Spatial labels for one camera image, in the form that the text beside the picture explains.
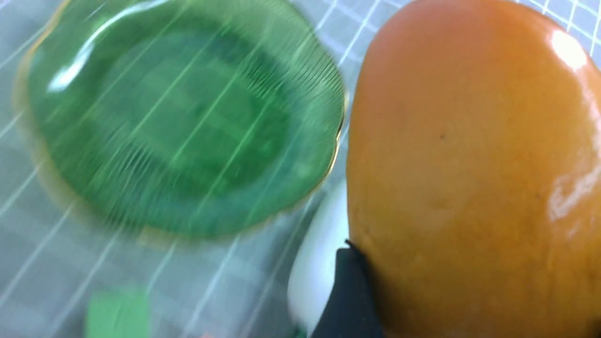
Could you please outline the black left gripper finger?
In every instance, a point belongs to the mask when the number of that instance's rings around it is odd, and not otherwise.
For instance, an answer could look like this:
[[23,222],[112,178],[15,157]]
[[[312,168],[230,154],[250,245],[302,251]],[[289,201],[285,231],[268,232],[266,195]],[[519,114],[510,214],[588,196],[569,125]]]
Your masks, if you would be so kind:
[[365,255],[350,240],[336,252],[332,293],[312,338],[383,338]]

